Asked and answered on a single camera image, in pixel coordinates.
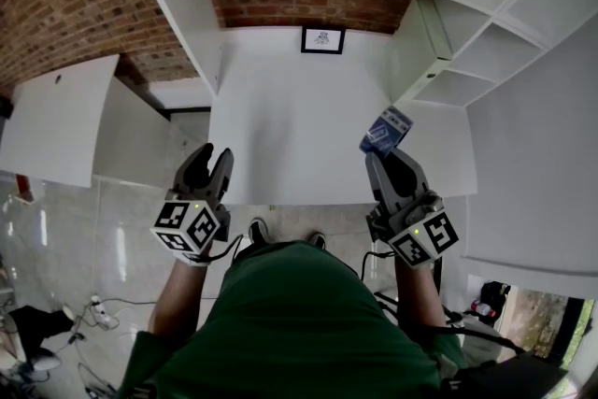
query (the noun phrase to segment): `white tile floor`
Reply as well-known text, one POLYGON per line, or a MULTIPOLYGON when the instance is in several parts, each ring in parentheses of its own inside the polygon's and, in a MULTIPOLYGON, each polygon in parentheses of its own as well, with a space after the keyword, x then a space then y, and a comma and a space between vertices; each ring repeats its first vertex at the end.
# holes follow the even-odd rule
MULTIPOLYGON (((187 155, 207 139, 208 114, 173 118, 167 168, 174 172, 187 155)), ((13 187, 0 181, 0 253, 12 275, 19 306, 45 310, 69 304, 81 313, 92 294, 130 301, 155 301, 174 262, 153 238, 150 226, 165 191, 95 181, 90 189, 47 184, 46 196, 26 206, 12 198, 13 187)), ((299 239, 319 230, 327 235, 328 250, 356 270, 371 248, 365 214, 371 205, 329 207, 235 206, 230 237, 245 233, 253 217, 263 218, 276 240, 299 239)), ((215 246, 215 253, 223 245, 215 246)), ((209 268, 204 297, 218 296, 230 257, 209 268)), ((393 295, 392 260, 368 261, 366 283, 374 291, 393 295)), ((200 324, 214 303, 202 301, 200 324)), ((147 326, 151 306, 126 307, 107 303, 109 314, 118 314, 117 329, 104 332, 83 325, 88 340, 79 350, 93 371, 118 387, 135 334, 147 326)), ((44 344, 57 350, 69 335, 44 344)), ((80 358, 74 347, 59 353, 63 365, 51 372, 38 388, 48 397, 87 397, 78 376, 80 358)))

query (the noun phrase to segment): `blue package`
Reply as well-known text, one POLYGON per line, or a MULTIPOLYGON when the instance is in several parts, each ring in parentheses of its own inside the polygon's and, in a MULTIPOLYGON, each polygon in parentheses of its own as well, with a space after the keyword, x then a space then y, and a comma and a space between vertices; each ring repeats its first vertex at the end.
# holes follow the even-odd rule
POLYGON ((413 121, 395 107, 388 107, 376 119, 363 137, 359 149, 363 153, 375 151, 382 158, 394 149, 405 138, 413 121))

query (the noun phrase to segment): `picture frame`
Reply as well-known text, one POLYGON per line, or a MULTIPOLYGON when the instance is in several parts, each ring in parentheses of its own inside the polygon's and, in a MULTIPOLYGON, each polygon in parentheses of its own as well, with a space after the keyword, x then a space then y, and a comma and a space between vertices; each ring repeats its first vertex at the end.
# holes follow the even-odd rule
POLYGON ((346 30, 344 27, 304 25, 301 34, 301 52, 340 55, 343 53, 346 30))

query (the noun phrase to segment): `black sneaker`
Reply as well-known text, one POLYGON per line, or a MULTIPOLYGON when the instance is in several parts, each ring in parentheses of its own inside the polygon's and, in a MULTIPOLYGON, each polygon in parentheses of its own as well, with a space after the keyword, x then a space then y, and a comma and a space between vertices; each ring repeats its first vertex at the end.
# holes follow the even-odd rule
POLYGON ((249 224, 249 239, 253 244, 268 245, 271 243, 268 227, 261 218, 254 218, 249 224))
POLYGON ((316 248, 326 249, 326 235, 324 233, 314 233, 309 237, 307 243, 314 245, 316 248))

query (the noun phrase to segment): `power strip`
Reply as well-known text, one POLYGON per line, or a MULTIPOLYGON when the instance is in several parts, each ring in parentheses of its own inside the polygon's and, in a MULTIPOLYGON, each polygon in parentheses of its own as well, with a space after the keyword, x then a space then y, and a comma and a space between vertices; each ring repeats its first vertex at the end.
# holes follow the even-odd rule
POLYGON ((104 304, 102 303, 102 299, 97 294, 92 296, 92 308, 93 312, 95 313, 95 318, 97 321, 101 321, 106 325, 109 325, 111 321, 115 321, 116 318, 110 316, 106 309, 104 308, 104 304))

